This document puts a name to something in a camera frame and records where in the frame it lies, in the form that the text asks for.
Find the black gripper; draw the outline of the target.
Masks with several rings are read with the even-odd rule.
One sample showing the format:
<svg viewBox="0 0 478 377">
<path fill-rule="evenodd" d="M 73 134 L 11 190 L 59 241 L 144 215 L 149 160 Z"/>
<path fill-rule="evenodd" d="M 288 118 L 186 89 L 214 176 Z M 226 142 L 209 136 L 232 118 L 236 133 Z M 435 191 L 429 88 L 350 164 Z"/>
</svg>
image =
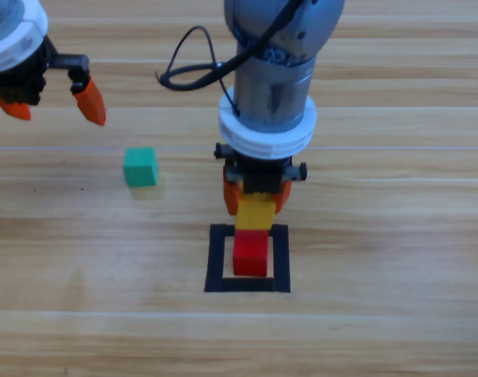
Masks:
<svg viewBox="0 0 478 377">
<path fill-rule="evenodd" d="M 89 58 L 83 54 L 59 53 L 49 37 L 25 61 L 0 72 L 0 109 L 9 116 L 30 121 L 29 105 L 38 105 L 48 69 L 65 70 L 70 91 L 84 117 L 98 126 L 106 123 L 104 100 L 89 73 Z"/>
<path fill-rule="evenodd" d="M 306 180 L 306 163 L 294 165 L 292 156 L 259 159 L 221 143 L 216 143 L 214 156 L 224 160 L 223 196 L 230 215 L 237 215 L 243 191 L 273 194 L 278 214 L 289 199 L 292 181 Z"/>
</svg>

